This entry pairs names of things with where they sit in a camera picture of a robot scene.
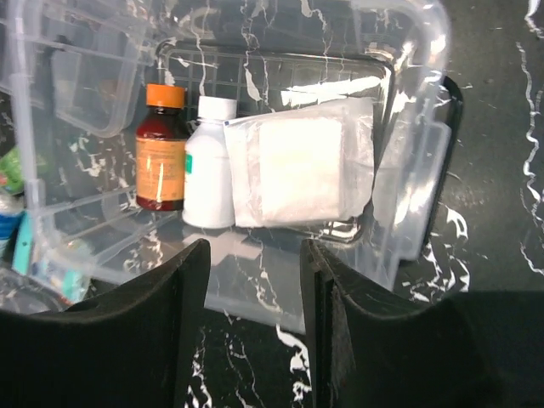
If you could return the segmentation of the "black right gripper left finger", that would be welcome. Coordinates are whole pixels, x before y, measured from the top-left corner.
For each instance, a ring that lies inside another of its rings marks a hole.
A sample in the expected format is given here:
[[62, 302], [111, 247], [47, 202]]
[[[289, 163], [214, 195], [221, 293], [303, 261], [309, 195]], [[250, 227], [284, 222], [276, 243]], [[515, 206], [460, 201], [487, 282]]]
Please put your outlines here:
[[65, 311], [2, 312], [2, 406], [183, 406], [210, 268], [199, 239]]

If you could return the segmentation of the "white gauze pad packet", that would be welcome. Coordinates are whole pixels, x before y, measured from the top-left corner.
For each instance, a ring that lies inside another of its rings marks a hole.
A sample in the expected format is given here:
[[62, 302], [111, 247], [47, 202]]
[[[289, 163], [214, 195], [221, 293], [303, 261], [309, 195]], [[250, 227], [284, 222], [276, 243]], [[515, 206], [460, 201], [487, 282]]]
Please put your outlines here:
[[360, 216], [374, 179], [370, 98], [346, 98], [224, 124], [235, 223], [277, 227]]

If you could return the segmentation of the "brown bottle orange cap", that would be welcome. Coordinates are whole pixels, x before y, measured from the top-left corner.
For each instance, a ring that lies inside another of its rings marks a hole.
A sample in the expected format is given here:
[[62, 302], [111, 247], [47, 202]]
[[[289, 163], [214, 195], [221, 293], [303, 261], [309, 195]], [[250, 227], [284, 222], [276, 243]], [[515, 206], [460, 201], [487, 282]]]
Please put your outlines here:
[[185, 145], [190, 131], [184, 119], [185, 89], [150, 83], [148, 113], [136, 137], [136, 201], [151, 211], [184, 206]]

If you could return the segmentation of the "clear medicine kit box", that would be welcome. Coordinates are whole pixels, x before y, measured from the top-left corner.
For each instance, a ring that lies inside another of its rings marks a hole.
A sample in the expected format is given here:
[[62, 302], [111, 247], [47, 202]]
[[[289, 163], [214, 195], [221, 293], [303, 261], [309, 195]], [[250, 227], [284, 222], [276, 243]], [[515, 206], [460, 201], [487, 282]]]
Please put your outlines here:
[[[27, 216], [14, 269], [78, 302], [193, 241], [206, 306], [302, 332], [314, 238], [386, 289], [418, 258], [453, 127], [434, 118], [451, 25], [439, 1], [4, 1]], [[236, 221], [195, 227], [136, 202], [145, 86], [237, 103], [218, 125]]]

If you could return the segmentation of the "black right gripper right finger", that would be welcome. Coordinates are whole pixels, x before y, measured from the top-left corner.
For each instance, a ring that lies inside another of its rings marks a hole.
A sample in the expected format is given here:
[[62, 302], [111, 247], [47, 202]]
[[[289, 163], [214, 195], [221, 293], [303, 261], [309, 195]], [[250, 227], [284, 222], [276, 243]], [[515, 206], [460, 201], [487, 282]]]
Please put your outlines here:
[[316, 407], [540, 407], [543, 295], [458, 292], [413, 303], [326, 247], [300, 248]]

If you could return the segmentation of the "white plastic bottle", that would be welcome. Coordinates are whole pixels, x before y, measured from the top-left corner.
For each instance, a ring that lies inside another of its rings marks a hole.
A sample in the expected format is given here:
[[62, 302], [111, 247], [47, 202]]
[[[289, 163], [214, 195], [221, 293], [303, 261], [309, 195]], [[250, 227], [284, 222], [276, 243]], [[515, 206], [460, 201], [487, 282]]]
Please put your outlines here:
[[230, 159], [224, 124], [236, 117], [233, 99], [202, 95], [198, 127], [185, 145], [185, 223], [203, 229], [223, 229], [235, 223]]

